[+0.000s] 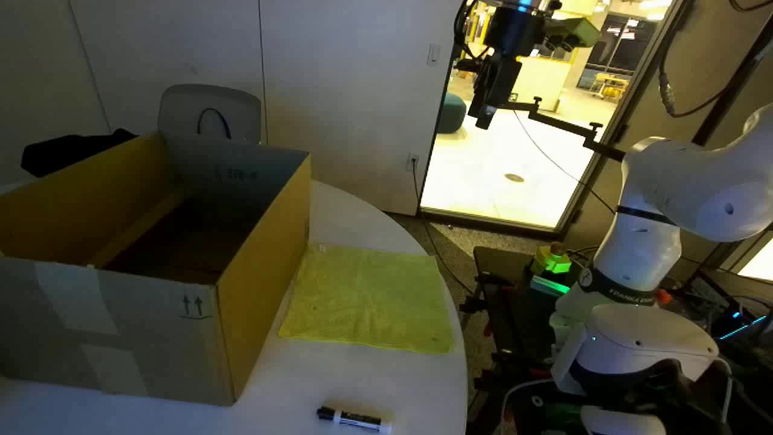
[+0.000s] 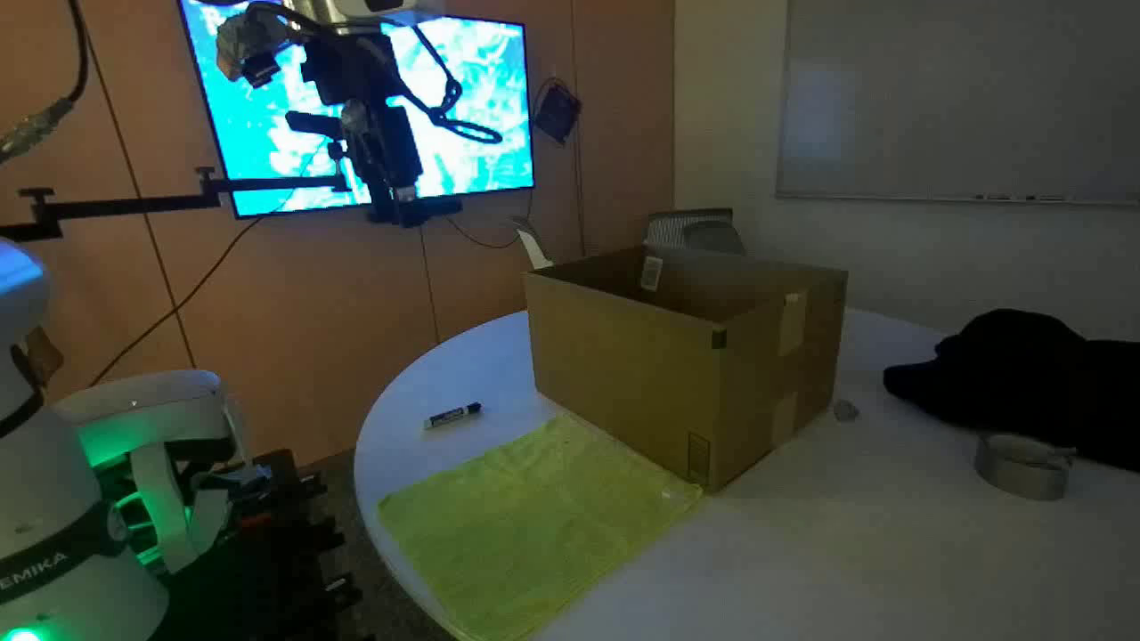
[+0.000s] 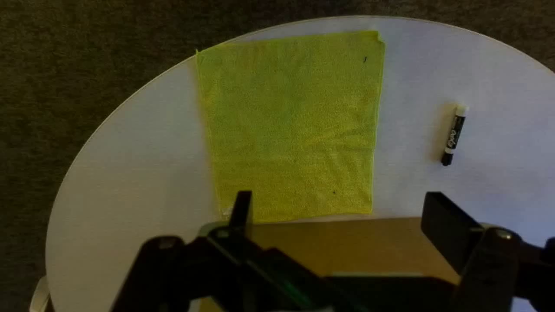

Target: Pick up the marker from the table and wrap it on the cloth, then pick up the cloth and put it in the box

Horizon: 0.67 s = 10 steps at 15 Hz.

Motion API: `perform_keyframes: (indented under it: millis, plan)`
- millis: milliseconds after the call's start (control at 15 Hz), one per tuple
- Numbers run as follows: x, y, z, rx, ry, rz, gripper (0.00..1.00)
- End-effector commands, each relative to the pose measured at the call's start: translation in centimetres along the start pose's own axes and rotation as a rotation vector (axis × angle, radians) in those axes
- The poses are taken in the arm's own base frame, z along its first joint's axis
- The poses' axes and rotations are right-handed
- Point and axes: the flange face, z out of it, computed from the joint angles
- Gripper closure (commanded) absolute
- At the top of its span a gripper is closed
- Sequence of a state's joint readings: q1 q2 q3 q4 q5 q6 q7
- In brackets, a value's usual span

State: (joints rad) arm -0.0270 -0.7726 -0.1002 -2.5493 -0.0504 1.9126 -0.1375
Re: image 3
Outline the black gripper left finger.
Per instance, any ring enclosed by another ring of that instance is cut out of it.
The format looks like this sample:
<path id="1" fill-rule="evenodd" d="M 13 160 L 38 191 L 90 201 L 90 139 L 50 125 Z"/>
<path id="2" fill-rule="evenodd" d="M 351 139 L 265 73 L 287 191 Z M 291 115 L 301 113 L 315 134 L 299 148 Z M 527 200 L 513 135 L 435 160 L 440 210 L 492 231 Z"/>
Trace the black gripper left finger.
<path id="1" fill-rule="evenodd" d="M 228 217 L 228 227 L 232 233 L 246 236 L 249 233 L 251 220 L 251 193 L 239 191 L 234 200 L 234 207 Z"/>

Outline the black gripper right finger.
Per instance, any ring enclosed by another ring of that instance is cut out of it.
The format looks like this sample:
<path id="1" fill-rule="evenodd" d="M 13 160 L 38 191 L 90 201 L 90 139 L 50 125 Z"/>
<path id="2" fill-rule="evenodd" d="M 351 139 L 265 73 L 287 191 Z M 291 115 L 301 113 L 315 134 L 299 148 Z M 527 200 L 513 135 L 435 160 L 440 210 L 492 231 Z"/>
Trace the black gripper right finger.
<path id="1" fill-rule="evenodd" d="M 426 193 L 421 212 L 421 233 L 461 274 L 483 227 L 442 193 Z"/>

